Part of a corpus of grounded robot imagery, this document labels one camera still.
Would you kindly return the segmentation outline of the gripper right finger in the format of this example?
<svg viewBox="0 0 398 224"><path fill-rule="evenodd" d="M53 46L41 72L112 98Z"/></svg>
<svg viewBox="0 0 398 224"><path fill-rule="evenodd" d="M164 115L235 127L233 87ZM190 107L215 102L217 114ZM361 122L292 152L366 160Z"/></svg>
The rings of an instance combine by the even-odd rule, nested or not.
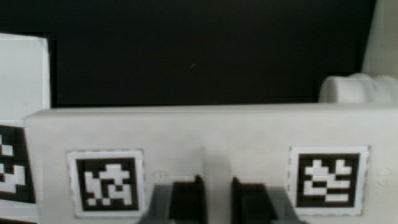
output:
<svg viewBox="0 0 398 224"><path fill-rule="evenodd" d="M263 183L231 182L231 224L309 224L295 213L286 191Z"/></svg>

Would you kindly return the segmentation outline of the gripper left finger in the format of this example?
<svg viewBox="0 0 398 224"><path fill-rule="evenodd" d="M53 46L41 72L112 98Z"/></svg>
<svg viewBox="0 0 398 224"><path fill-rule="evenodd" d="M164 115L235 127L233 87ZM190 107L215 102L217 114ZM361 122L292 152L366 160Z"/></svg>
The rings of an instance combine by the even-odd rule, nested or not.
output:
<svg viewBox="0 0 398 224"><path fill-rule="evenodd" d="M146 215L137 224L206 224L206 190L201 176L157 185Z"/></svg>

